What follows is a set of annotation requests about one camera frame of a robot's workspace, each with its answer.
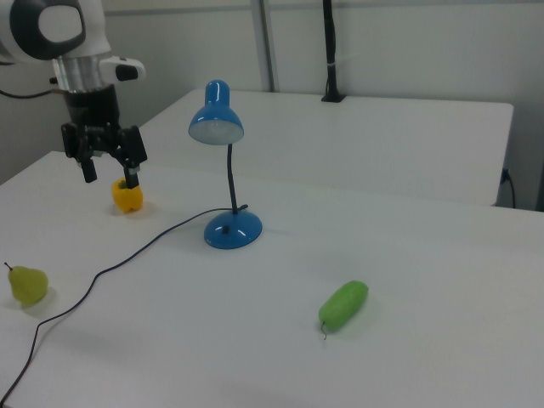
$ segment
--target black wire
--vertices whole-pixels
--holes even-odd
[[[507,175],[508,183],[510,183],[510,188],[512,190],[512,208],[516,207],[516,191],[513,188],[513,181],[512,177],[510,177],[510,174]]]
[[[13,95],[12,93],[7,93],[7,92],[4,92],[3,90],[0,90],[0,95],[7,96],[8,98],[13,98],[13,99],[34,99],[34,98],[39,98],[41,96],[45,96],[49,94],[52,94],[50,90],[41,92],[41,93],[35,93],[33,95]]]
[[[246,208],[248,207],[247,204],[244,204],[243,206],[241,206],[240,208],[238,208],[239,210],[245,210]],[[166,229],[165,231],[162,231],[159,235],[157,235],[155,238],[153,238],[149,243],[147,243],[145,246],[143,246],[142,248],[140,248],[138,251],[136,251],[133,255],[131,255],[130,257],[128,257],[127,259],[125,259],[124,261],[121,261],[120,263],[118,263],[117,265],[115,266],[112,266],[111,268],[108,268],[108,269],[104,269],[103,271],[99,272],[93,279],[93,281],[91,282],[91,286],[87,289],[87,292],[83,295],[83,297],[76,303],[74,304],[71,308],[69,308],[68,310],[66,310],[65,312],[61,313],[61,314],[57,314],[56,316],[53,316],[53,317],[50,317],[49,319],[47,320],[44,320],[42,322],[40,322],[37,326],[36,326],[36,332],[34,333],[34,340],[32,341],[32,347],[31,347],[31,352],[28,356],[28,360],[26,361],[26,364],[25,366],[23,367],[23,369],[21,370],[20,374],[17,376],[17,378],[15,379],[14,383],[11,385],[11,387],[9,387],[9,390],[8,392],[3,396],[2,400],[0,400],[0,408],[3,408],[4,406],[4,403],[6,402],[6,400],[8,399],[8,397],[11,395],[11,393],[14,391],[14,389],[17,387],[17,384],[19,384],[19,381],[21,380],[21,378],[25,375],[25,372],[26,372],[26,369],[28,369],[28,366],[31,364],[32,362],[32,357],[34,356],[34,348],[36,347],[36,340],[37,340],[37,334],[38,334],[38,331],[40,330],[40,327],[42,325],[45,325],[46,323],[49,323],[50,321],[52,320],[56,320],[64,315],[68,315],[70,312],[72,312],[73,310],[77,309],[82,303],[83,301],[87,298],[87,296],[89,295],[89,293],[93,290],[93,287],[94,287],[94,283],[96,282],[96,280],[102,276],[103,274],[106,274],[108,272],[111,272],[112,270],[114,269],[117,269],[117,268],[120,268],[122,267],[124,264],[128,263],[129,261],[133,260],[134,258],[136,258],[140,253],[142,253],[143,251],[145,251],[147,248],[149,248],[151,245],[153,245],[155,242],[159,241],[164,235],[166,235],[167,233],[169,233],[170,231],[172,230],[175,230],[179,227],[181,227],[182,225],[185,225],[187,224],[188,222],[194,220],[195,218],[199,218],[201,217],[202,215],[205,215],[205,214],[208,214],[208,213],[213,213],[213,212],[216,212],[216,211],[230,211],[231,208],[214,208],[213,210],[207,210],[205,212],[201,212],[200,214],[197,214],[195,215],[194,217],[191,217],[189,219],[186,219],[185,221],[179,223],[179,224],[176,224],[174,225],[173,227],[170,227],[169,229]]]

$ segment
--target white table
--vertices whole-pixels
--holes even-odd
[[[485,206],[496,202],[513,107],[480,102],[232,92],[246,137],[236,174]],[[141,131],[150,162],[224,173],[225,149],[190,139],[195,90]]]
[[[228,206],[224,174],[142,166],[141,212],[121,215],[98,159],[86,185],[52,153],[0,186],[0,260],[51,290],[21,309],[0,285],[0,390],[35,324],[166,227]],[[510,408],[544,400],[544,218],[514,211],[238,176],[263,220],[250,246],[207,246],[211,216],[103,276],[42,335],[13,408]],[[370,287],[326,341],[317,312],[343,283]]]

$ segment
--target black cable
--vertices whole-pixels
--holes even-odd
[[[240,208],[237,208],[238,210],[245,210],[246,208],[248,207],[247,204],[244,204],[243,206],[241,206]],[[191,217],[189,219],[186,219],[185,221],[179,223],[179,224],[176,224],[174,225],[173,227],[170,227],[169,229],[166,229],[165,231],[162,231],[159,235],[157,235],[155,238],[153,238],[149,243],[147,243],[145,246],[143,246],[142,248],[140,248],[138,251],[136,251],[133,255],[131,255],[130,257],[128,257],[127,259],[125,259],[124,261],[121,261],[120,263],[118,263],[117,265],[115,266],[112,266],[108,269],[104,269],[102,270],[101,272],[99,272],[98,274],[96,274],[96,276],[94,277],[93,281],[91,282],[91,286],[87,289],[87,292],[83,295],[83,297],[76,303],[74,304],[71,308],[69,308],[68,310],[66,310],[65,312],[61,313],[61,314],[57,314],[56,316],[53,316],[53,317],[50,317],[49,319],[47,320],[44,320],[42,322],[40,322],[37,326],[36,326],[36,332],[34,333],[34,340],[32,341],[32,347],[31,347],[31,352],[28,356],[28,360],[26,361],[26,364],[25,366],[23,367],[23,369],[21,370],[20,374],[17,376],[17,378],[15,379],[14,383],[11,385],[11,387],[9,387],[9,390],[8,392],[3,396],[2,400],[0,400],[0,408],[3,408],[4,406],[4,403],[6,402],[6,400],[8,399],[8,397],[11,395],[11,393],[14,391],[14,389],[17,387],[17,384],[19,384],[19,381],[21,380],[21,378],[25,375],[25,372],[26,370],[28,369],[28,366],[31,364],[32,362],[32,357],[34,357],[34,348],[36,347],[36,340],[37,340],[37,334],[38,334],[38,331],[40,330],[40,327],[42,325],[45,325],[46,323],[49,323],[50,321],[52,320],[56,320],[64,315],[68,315],[70,312],[72,312],[73,310],[77,309],[82,303],[83,301],[87,298],[87,296],[89,295],[89,293],[93,290],[93,287],[94,287],[94,283],[96,282],[96,280],[102,276],[103,274],[106,274],[108,272],[111,272],[112,270],[114,269],[117,269],[117,268],[120,268],[122,267],[124,264],[128,263],[129,261],[133,260],[134,258],[136,258],[140,253],[142,253],[143,251],[145,251],[147,248],[149,248],[151,245],[153,245],[155,242],[159,241],[164,235],[166,235],[167,233],[169,233],[170,231],[172,230],[175,230],[179,227],[181,227],[182,225],[185,225],[187,224],[188,222],[194,220],[195,218],[199,218],[201,217],[202,215],[205,215],[205,214],[208,214],[208,213],[213,213],[213,212],[216,212],[216,211],[230,211],[230,208],[214,208],[213,210],[207,210],[205,212],[201,212],[200,214],[197,214],[195,215],[194,217]]]
[[[506,178],[508,180],[508,183],[510,183],[510,188],[512,190],[512,208],[516,207],[516,191],[513,189],[513,181],[512,177],[510,176],[510,173],[506,175]]]
[[[227,176],[229,177],[230,202],[232,203],[232,213],[238,213],[236,204],[235,179],[232,175],[232,144],[229,144],[229,153],[227,154]]]
[[[13,99],[34,99],[34,98],[39,98],[41,96],[49,95],[52,93],[53,92],[49,90],[49,91],[45,91],[41,93],[35,93],[33,95],[13,95],[12,93],[7,93],[7,92],[4,92],[3,90],[0,90],[0,95],[7,96],[8,98],[13,98]]]

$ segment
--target toy vegetable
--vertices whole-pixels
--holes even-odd
[[[116,203],[124,213],[139,210],[144,204],[144,193],[139,188],[139,185],[133,189],[127,187],[127,181],[124,178],[118,179],[111,185],[111,196],[113,202]]]

